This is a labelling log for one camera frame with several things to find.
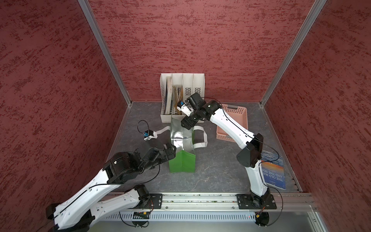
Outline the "green insulated delivery bag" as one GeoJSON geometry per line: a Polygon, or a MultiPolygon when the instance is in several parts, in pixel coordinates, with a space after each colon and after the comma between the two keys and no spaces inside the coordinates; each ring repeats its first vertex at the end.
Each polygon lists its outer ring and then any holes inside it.
{"type": "Polygon", "coordinates": [[[196,170],[197,148],[206,148],[208,136],[204,128],[194,126],[187,130],[181,126],[181,121],[171,119],[170,126],[156,131],[157,135],[166,131],[170,132],[171,144],[176,147],[176,157],[169,161],[171,173],[194,173],[196,170]]]}

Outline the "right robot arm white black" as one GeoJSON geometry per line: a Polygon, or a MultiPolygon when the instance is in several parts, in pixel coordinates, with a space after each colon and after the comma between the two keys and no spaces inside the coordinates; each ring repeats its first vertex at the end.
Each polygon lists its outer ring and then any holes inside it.
{"type": "Polygon", "coordinates": [[[207,102],[200,94],[194,93],[186,101],[187,103],[179,101],[176,106],[177,110],[185,114],[181,120],[181,126],[191,129],[199,121],[207,120],[226,132],[241,149],[236,159],[245,167],[248,174],[251,204],[255,208],[263,208],[271,194],[260,169],[263,136],[259,133],[254,134],[241,126],[215,99],[207,102]]]}

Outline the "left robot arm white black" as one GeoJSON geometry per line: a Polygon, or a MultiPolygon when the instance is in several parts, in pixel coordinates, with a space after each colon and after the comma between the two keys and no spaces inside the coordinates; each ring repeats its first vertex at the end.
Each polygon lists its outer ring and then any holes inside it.
{"type": "Polygon", "coordinates": [[[145,183],[134,184],[127,192],[109,200],[107,194],[127,184],[145,171],[159,167],[176,157],[176,147],[157,139],[145,141],[134,152],[118,152],[98,174],[73,197],[46,208],[47,219],[54,222],[51,232],[87,232],[103,218],[124,209],[154,209],[145,183]]]}

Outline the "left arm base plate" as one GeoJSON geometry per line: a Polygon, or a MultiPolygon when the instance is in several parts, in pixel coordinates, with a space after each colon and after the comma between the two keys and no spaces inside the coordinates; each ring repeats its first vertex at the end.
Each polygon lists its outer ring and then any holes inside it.
{"type": "Polygon", "coordinates": [[[163,201],[163,194],[161,193],[151,193],[150,197],[147,200],[144,200],[142,203],[139,203],[135,209],[161,209],[163,201]]]}

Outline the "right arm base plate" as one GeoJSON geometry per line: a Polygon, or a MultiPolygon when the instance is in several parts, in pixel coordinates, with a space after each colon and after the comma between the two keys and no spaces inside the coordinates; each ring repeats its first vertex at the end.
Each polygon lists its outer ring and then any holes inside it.
{"type": "Polygon", "coordinates": [[[264,196],[257,196],[253,193],[249,194],[236,194],[237,204],[239,209],[249,210],[276,210],[277,205],[275,199],[271,194],[264,196]]]}

